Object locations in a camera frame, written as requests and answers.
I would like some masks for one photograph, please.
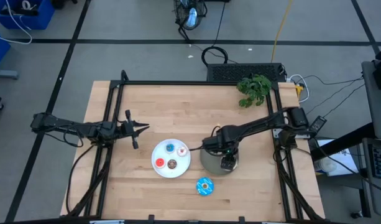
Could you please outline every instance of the white cable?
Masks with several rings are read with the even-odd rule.
[[[24,24],[24,22],[22,21],[22,17],[23,17],[23,15],[19,16],[19,20],[21,21],[23,26],[25,26],[28,30],[31,30],[30,27],[28,27],[28,26],[26,26],[26,24]]]
[[[295,74],[295,75],[290,76],[290,80],[291,80],[292,77],[294,77],[294,76],[298,76],[298,77],[300,77],[300,78],[302,79],[303,83],[305,84],[305,88],[306,88],[306,92],[307,92],[308,96],[307,96],[305,99],[300,100],[300,103],[303,103],[303,102],[305,102],[307,99],[309,99],[309,88],[308,88],[308,85],[307,85],[306,82],[305,82],[305,79],[303,79],[303,77],[302,77],[301,75],[299,75],[299,74]]]
[[[9,42],[9,43],[25,44],[25,45],[27,45],[27,44],[31,44],[31,42],[33,41],[33,37],[32,37],[32,36],[31,36],[25,29],[23,29],[23,28],[16,22],[16,20],[14,19],[14,16],[12,15],[11,7],[9,7],[8,0],[5,0],[5,1],[6,1],[6,6],[8,7],[9,15],[11,16],[12,20],[16,23],[16,25],[17,25],[19,28],[21,28],[21,30],[23,30],[23,32],[25,32],[25,33],[30,37],[30,40],[29,40],[28,42],[24,43],[24,42],[19,42],[19,41],[15,41],[15,40],[7,40],[7,39],[4,39],[4,38],[2,38],[2,37],[0,37],[0,39],[1,39],[1,40],[5,40],[6,42]]]
[[[22,8],[24,10],[32,10],[35,6],[37,6],[37,4],[34,4],[33,7],[31,7],[31,4],[29,1],[27,0],[22,1]]]

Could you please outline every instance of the blue toy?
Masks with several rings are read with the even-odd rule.
[[[201,196],[209,196],[214,191],[214,182],[208,177],[202,177],[197,181],[196,190]]]
[[[167,152],[173,152],[175,147],[173,146],[173,144],[167,144],[165,149],[167,150]]]

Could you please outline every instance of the black cable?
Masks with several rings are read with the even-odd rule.
[[[45,129],[43,130],[42,132],[45,134],[47,132],[50,132],[50,131],[54,131],[56,129],[59,129],[59,128],[63,128],[63,127],[67,127],[67,126],[70,126],[69,124],[63,124],[63,125],[60,125],[60,126],[54,126],[52,128],[48,128],[48,129]]]
[[[329,138],[329,137],[325,137],[325,136],[315,136],[314,137],[315,139],[335,139],[335,138]],[[348,154],[348,155],[351,155],[351,156],[364,156],[364,155],[359,155],[359,154],[352,154],[352,153],[348,153],[348,152],[345,152],[345,154]]]
[[[364,156],[364,155],[359,155],[359,154],[352,154],[350,152],[346,152],[344,151],[343,152],[344,155],[351,155],[351,156]]]
[[[298,151],[302,151],[302,152],[308,154],[309,156],[311,156],[310,152],[308,152],[308,151],[306,151],[306,150],[303,150],[303,149],[300,149],[300,148],[297,148],[297,147],[295,147],[295,148],[293,148],[293,149],[296,149],[296,150],[298,150]]]
[[[195,44],[192,44],[192,45],[196,46],[196,47],[197,47],[198,49],[200,49],[201,51],[204,51],[204,49],[202,49],[201,47],[199,47],[199,46],[197,46],[197,45],[195,45]],[[216,55],[216,54],[214,54],[214,53],[212,53],[212,52],[210,52],[210,51],[208,51],[208,53],[214,55],[215,57],[225,58],[224,56]],[[235,62],[235,61],[230,60],[230,59],[227,59],[227,60],[228,60],[229,62],[238,63],[238,62]]]
[[[274,150],[273,151],[273,160],[278,163],[276,158],[276,153],[280,153],[280,150]],[[280,163],[284,162],[284,160],[287,158],[288,154],[285,154],[284,158],[280,161]]]
[[[312,108],[312,110],[310,110],[309,112],[306,113],[306,115],[308,115],[308,114],[309,114],[310,112],[312,112],[316,107],[322,105],[324,102],[326,102],[327,100],[331,99],[335,94],[339,93],[341,90],[345,89],[346,87],[352,85],[352,84],[353,84],[354,82],[356,82],[356,81],[358,81],[358,80],[353,80],[350,84],[348,84],[348,85],[346,85],[346,86],[340,88],[338,91],[336,91],[335,93],[333,93],[330,97],[328,97],[327,99],[323,100],[323,101],[322,101],[321,103],[319,103],[318,105],[314,106],[314,107]]]
[[[51,134],[44,133],[44,135],[50,136],[51,138],[54,138],[54,139],[56,139],[56,140],[58,140],[58,141],[60,141],[60,142],[64,142],[64,143],[66,143],[65,141],[63,141],[63,140],[61,140],[61,139],[59,139],[59,138],[57,138],[56,136],[53,136],[53,135],[51,135]]]
[[[220,127],[219,125],[215,126],[215,127],[213,128],[213,131],[211,132],[211,137],[214,136],[215,129],[217,129],[217,128],[221,128],[221,127]],[[194,149],[189,149],[189,151],[200,150],[200,149],[202,149],[202,148],[203,148],[203,146],[200,146],[200,147],[197,147],[197,148],[194,148]]]
[[[214,136],[215,129],[217,129],[217,128],[221,128],[221,127],[219,125],[215,126],[213,128],[213,131],[211,132],[211,137]]]
[[[87,154],[94,146],[90,146],[85,152],[83,152],[77,159],[76,161],[74,162],[73,166],[71,167],[71,171],[70,171],[70,175],[69,175],[69,178],[68,178],[68,184],[67,184],[67,192],[66,192],[66,210],[67,210],[67,213],[70,213],[70,208],[69,208],[69,195],[70,195],[70,186],[71,186],[71,177],[73,175],[73,171],[74,171],[74,168],[76,167],[78,161],[83,157],[85,156],[85,154]]]
[[[208,63],[205,60],[205,54],[206,54],[206,52],[209,52],[209,50],[212,50],[212,49],[217,50],[217,51],[219,51],[219,52],[221,52],[223,54],[223,57],[222,57],[222,56],[217,56],[216,54],[212,53],[216,57],[222,57],[222,58],[224,58],[225,61],[223,63],[227,63],[227,61],[237,63],[237,62],[235,62],[233,60],[229,60],[229,55],[227,54],[227,52],[223,48],[221,48],[221,47],[215,47],[215,44],[218,41],[219,31],[221,30],[221,24],[222,24],[223,14],[224,14],[224,11],[225,11],[225,6],[226,6],[226,2],[223,3],[222,13],[221,13],[221,20],[219,21],[218,31],[216,33],[216,38],[214,40],[214,44],[211,45],[210,47],[207,47],[204,50],[202,50],[203,53],[201,53],[201,60],[203,61],[203,63],[205,64],[206,67],[208,67]]]
[[[358,89],[362,88],[365,84],[357,87],[356,89],[354,89],[351,94],[349,94],[347,97],[345,97],[344,100],[342,100],[336,107],[334,107],[333,109],[331,109],[328,113],[326,113],[326,115],[323,116],[323,118],[327,117],[327,115],[329,115],[331,112],[333,112],[336,108],[338,108],[341,104],[343,104],[349,97],[351,97],[351,95]]]
[[[63,140],[64,140],[65,143],[67,143],[68,145],[73,146],[73,147],[83,147],[83,146],[84,146],[83,138],[81,137],[80,132],[78,132],[77,129],[75,129],[75,130],[76,130],[76,132],[77,132],[78,139],[80,140],[80,143],[81,143],[80,145],[75,144],[75,143],[71,143],[71,142],[67,141],[67,139],[66,139],[66,134],[67,134],[67,132],[68,132],[71,128],[74,128],[74,127],[76,127],[76,126],[80,126],[80,125],[81,125],[81,124],[74,124],[74,125],[71,125],[71,126],[67,127],[66,131],[63,133]]]
[[[224,13],[224,11],[225,11],[225,6],[226,6],[226,2],[223,3],[222,13],[221,13],[221,20],[219,21],[219,26],[218,26],[218,32],[216,33],[216,37],[215,37],[214,44],[213,44],[211,47],[214,47],[214,45],[216,44],[216,41],[218,40],[219,31],[221,30],[221,24],[222,24],[223,13]]]
[[[364,181],[366,181],[367,183],[369,183],[370,186],[373,186],[373,187],[375,187],[376,189],[378,189],[378,190],[381,191],[381,187],[379,187],[378,185],[373,184],[371,181],[367,180],[366,178],[364,178],[363,176],[361,176],[359,173],[354,172],[353,170],[351,170],[350,168],[348,168],[347,166],[345,166],[342,162],[339,162],[339,161],[337,161],[337,160],[331,158],[329,155],[327,155],[327,154],[322,150],[321,147],[318,147],[318,149],[321,151],[321,153],[323,153],[324,156],[330,158],[330,159],[331,159],[332,161],[334,161],[334,162],[337,162],[339,165],[343,166],[343,168],[349,170],[350,172],[352,172],[352,173],[355,174],[355,175],[358,175],[362,180],[364,180]]]
[[[325,83],[324,81],[322,81],[322,79],[320,79],[316,75],[308,75],[307,77],[303,77],[303,79],[310,78],[310,77],[317,78],[324,85],[337,85],[337,84],[348,83],[348,82],[353,82],[353,81],[358,81],[358,80],[362,80],[363,79],[363,76],[361,76],[360,78],[356,78],[354,80],[348,80],[348,81],[343,81],[343,82],[334,82],[334,83]]]

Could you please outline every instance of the white plate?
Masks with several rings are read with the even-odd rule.
[[[173,144],[174,146],[174,151],[172,153],[168,153],[166,151],[166,146],[167,144]],[[177,150],[179,147],[185,147],[187,149],[187,154],[185,156],[179,156],[177,153]],[[179,141],[177,139],[167,139],[162,142],[160,142],[158,145],[153,150],[152,153],[152,166],[156,173],[160,174],[163,177],[166,178],[174,178],[174,177],[179,177],[183,173],[186,172],[186,170],[189,168],[190,165],[190,151],[189,148],[186,146],[185,143],[182,141]],[[159,158],[162,158],[164,160],[165,165],[162,168],[157,168],[155,165],[155,161]],[[177,166],[174,169],[170,169],[168,167],[168,161],[169,160],[175,160],[177,162]]]

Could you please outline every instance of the yellow cable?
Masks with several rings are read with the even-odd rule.
[[[291,8],[292,1],[293,0],[289,0],[288,1],[288,6],[285,9],[284,17],[283,17],[282,23],[280,24],[280,28],[279,28],[279,30],[277,32],[277,35],[276,35],[275,44],[273,45],[272,59],[270,60],[270,63],[273,63],[273,59],[275,58],[277,39],[278,39],[278,36],[280,35],[282,29],[283,29],[283,26],[284,26],[284,23],[285,23],[285,19],[287,18],[287,14],[288,14],[288,12],[290,11],[290,8]]]

